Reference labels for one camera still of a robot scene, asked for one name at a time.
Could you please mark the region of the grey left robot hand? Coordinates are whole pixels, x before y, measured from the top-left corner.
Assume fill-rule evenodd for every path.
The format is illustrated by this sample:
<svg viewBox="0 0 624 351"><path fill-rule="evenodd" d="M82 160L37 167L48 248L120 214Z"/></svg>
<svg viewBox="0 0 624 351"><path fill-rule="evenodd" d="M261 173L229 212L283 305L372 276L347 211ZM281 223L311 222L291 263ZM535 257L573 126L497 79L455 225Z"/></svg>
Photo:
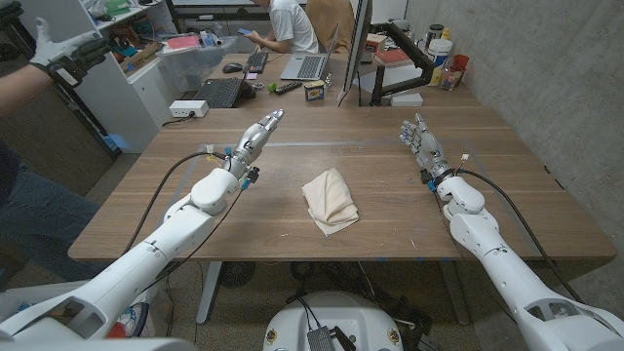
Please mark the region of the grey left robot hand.
<svg viewBox="0 0 624 351"><path fill-rule="evenodd" d="M284 116L283 109L277 109L248 127L237 146L223 164L223 168L237 178L241 178L262 152L262 147L277 129Z"/></svg>

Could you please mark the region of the black gloved hand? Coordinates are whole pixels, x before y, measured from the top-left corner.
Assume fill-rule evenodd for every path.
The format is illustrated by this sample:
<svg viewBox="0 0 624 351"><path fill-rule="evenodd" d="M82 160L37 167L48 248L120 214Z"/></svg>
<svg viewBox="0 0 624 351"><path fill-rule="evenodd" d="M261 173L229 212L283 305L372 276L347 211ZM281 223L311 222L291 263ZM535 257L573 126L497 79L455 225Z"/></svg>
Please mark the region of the black gloved hand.
<svg viewBox="0 0 624 351"><path fill-rule="evenodd" d="M4 29L9 24L18 21L23 13L18 0L0 0L0 26Z"/></svg>

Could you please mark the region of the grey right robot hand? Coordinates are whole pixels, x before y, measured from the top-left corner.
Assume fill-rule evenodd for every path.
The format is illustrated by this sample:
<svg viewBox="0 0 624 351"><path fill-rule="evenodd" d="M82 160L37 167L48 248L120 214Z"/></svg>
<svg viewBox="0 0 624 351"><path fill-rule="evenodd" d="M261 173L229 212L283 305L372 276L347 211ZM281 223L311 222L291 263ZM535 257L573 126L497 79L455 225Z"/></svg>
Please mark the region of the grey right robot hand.
<svg viewBox="0 0 624 351"><path fill-rule="evenodd" d="M421 167L421 182L431 183L437 188L446 178L451 177L450 167L444 149L435 136L429 132L427 124L419 113L414 121L405 120L401 127L400 140L415 155Z"/></svg>

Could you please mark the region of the white and black gloved hand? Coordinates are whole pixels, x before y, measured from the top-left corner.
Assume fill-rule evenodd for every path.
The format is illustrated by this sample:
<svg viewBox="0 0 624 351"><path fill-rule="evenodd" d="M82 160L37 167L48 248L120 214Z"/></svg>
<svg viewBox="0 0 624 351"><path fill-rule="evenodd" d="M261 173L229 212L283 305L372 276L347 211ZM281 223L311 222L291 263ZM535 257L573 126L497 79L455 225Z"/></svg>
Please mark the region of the white and black gloved hand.
<svg viewBox="0 0 624 351"><path fill-rule="evenodd" d="M35 24L35 54L29 62L66 88L79 86L88 70L104 62L111 51L108 41L94 31L53 42L48 22L37 17Z"/></svg>

